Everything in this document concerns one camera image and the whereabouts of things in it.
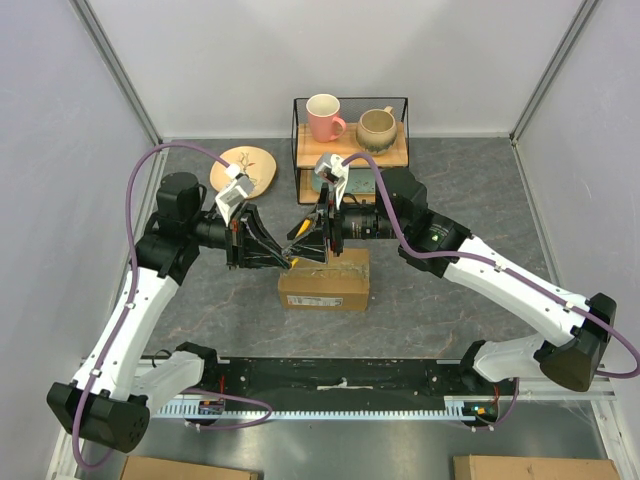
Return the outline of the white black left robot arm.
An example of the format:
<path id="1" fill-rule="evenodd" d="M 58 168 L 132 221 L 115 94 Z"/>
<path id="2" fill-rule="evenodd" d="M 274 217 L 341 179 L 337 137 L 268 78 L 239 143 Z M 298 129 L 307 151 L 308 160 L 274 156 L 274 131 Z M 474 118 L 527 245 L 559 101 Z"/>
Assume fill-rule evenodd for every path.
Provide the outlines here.
<path id="1" fill-rule="evenodd" d="M 254 185 L 226 168 L 228 183 L 203 208 L 196 176 L 166 176 L 157 209 L 139 240 L 130 240 L 131 269 L 122 295 L 90 356 L 68 383 L 54 383 L 47 403 L 74 443 L 91 441 L 128 453 L 141 441 L 150 417 L 175 396 L 194 389 L 224 396 L 217 352 L 185 342 L 141 378 L 138 362 L 159 317 L 183 284 L 203 247 L 225 252 L 231 267 L 291 266 L 248 202 Z"/>

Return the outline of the brown cardboard express box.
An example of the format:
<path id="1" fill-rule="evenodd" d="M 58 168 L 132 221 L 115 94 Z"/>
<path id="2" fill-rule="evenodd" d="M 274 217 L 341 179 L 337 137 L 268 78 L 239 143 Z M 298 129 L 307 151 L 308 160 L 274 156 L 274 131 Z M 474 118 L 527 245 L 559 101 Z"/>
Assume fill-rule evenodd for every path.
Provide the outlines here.
<path id="1" fill-rule="evenodd" d="M 368 249 L 345 249 L 327 264 L 301 259 L 278 280 L 282 305 L 289 309 L 365 311 L 370 293 Z"/>

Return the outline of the yellow utility knife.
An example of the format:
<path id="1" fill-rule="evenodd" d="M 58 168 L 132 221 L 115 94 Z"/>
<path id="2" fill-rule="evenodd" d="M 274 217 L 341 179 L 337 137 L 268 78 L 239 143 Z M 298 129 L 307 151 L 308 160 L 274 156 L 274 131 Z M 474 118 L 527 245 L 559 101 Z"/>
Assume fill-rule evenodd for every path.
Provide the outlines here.
<path id="1" fill-rule="evenodd" d="M 302 260 L 322 263 L 325 260 L 325 250 L 322 228 L 318 226 L 319 214 L 308 214 L 302 222 L 288 235 L 289 245 L 285 248 L 285 256 L 296 268 Z"/>

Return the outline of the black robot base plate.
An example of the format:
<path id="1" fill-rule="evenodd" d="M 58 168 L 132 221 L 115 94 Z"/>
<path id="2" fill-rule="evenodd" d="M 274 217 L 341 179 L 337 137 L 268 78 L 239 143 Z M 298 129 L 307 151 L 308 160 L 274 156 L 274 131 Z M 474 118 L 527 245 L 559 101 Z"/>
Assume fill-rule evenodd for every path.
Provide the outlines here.
<path id="1" fill-rule="evenodd" d="M 492 400 L 512 395 L 515 383 L 503 380 L 494 385 L 457 361 L 229 357 L 207 368 L 195 387 L 268 403 L 292 397 L 407 397 L 412 392 Z"/>

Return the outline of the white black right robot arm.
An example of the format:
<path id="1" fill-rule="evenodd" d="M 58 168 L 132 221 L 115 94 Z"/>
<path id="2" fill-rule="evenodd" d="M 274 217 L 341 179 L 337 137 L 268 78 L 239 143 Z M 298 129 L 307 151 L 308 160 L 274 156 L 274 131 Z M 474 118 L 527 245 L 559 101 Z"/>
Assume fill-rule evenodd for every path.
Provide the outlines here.
<path id="1" fill-rule="evenodd" d="M 458 381 L 467 392 L 515 377 L 545 377 L 587 391 L 611 338 L 616 302 L 559 288 L 498 254 L 467 227 L 428 206 L 427 188 L 408 168 L 376 178 L 374 203 L 338 194 L 342 173 L 324 169 L 321 194 L 287 235 L 292 256 L 318 263 L 341 254 L 351 239 L 397 238 L 407 264 L 470 288 L 525 321 L 534 334 L 479 340 L 466 351 Z"/>

